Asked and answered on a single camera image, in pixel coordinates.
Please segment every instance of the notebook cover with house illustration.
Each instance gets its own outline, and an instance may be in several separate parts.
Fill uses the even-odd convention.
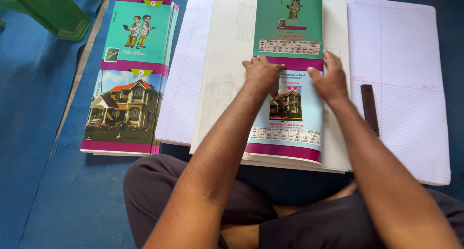
[[[264,101],[245,154],[321,164],[322,111],[322,101],[305,71],[281,72],[279,99],[269,95]]]
[[[116,0],[100,68],[161,74],[171,13],[171,0]]]
[[[150,70],[100,70],[81,150],[149,154],[161,77]]]
[[[322,0],[258,0],[255,27],[254,56],[323,59]]]

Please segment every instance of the teal notebook cover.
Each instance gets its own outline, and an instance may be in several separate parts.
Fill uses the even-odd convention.
[[[116,1],[102,59],[162,64],[170,18],[171,2],[152,6],[143,1]]]
[[[322,0],[258,0],[253,55],[323,59]]]

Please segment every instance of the pencil sketch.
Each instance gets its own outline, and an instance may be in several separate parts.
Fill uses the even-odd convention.
[[[202,136],[199,139],[203,139],[209,129],[216,123],[219,116],[240,91],[241,85],[243,83],[235,79],[230,73],[217,77],[206,84],[200,120],[200,134]]]
[[[236,40],[240,39],[241,42],[250,42],[253,40],[255,33],[255,22],[256,22],[256,6],[250,5],[247,8],[246,3],[239,3],[239,11],[235,24],[237,25],[237,37]]]

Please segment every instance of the ruled paper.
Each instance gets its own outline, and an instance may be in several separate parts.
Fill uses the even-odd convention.
[[[351,96],[372,84],[380,138],[424,183],[450,182],[448,125],[432,6],[347,0]]]
[[[189,145],[194,130],[213,0],[188,0],[177,40],[155,138]]]

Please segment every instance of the hand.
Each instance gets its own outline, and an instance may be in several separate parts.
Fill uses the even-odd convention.
[[[319,96],[330,106],[339,100],[348,100],[348,90],[340,58],[327,50],[323,53],[327,74],[322,77],[319,71],[312,67],[308,67],[307,71]]]
[[[280,72],[285,69],[285,65],[271,64],[264,55],[253,57],[251,62],[243,61],[242,65],[247,71],[247,81],[263,87],[272,98],[278,98]]]

